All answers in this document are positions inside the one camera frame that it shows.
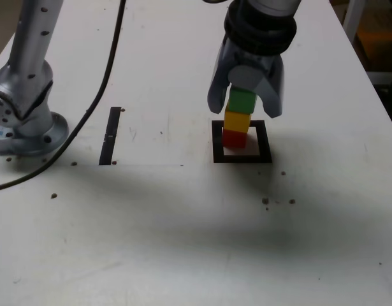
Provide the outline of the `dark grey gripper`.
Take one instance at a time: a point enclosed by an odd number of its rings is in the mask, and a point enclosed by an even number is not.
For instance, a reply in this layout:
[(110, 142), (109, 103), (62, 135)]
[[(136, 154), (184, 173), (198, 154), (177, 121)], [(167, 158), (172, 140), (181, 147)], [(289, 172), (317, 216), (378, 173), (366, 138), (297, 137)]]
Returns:
[(219, 114), (222, 111), (229, 82), (257, 95), (269, 117), (282, 115), (284, 64), (278, 55), (252, 54), (231, 40), (224, 40), (207, 95), (208, 107), (212, 113)]

